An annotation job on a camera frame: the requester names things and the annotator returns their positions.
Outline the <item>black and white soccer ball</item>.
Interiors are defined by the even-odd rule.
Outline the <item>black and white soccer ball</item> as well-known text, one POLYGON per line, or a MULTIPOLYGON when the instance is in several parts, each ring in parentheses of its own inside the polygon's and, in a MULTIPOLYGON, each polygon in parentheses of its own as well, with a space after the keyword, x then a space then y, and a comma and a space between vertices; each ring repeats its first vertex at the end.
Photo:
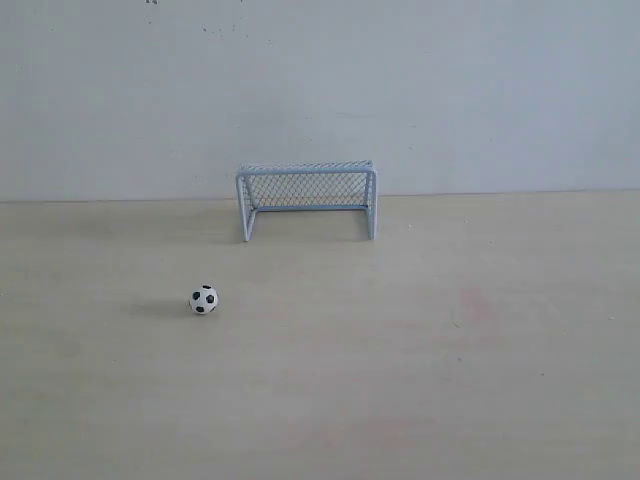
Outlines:
POLYGON ((191 310, 197 315, 213 312, 219 304, 219 296, 213 285, 203 284, 194 290, 189 297, 191 310))

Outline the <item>white miniature soccer goal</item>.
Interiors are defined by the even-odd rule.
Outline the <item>white miniature soccer goal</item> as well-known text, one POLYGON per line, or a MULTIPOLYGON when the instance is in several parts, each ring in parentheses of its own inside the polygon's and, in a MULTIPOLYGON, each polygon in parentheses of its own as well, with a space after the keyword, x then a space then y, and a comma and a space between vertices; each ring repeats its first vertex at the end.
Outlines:
POLYGON ((243 240, 261 213, 361 211, 377 235, 378 174, 371 161, 244 165, 235 176, 243 240))

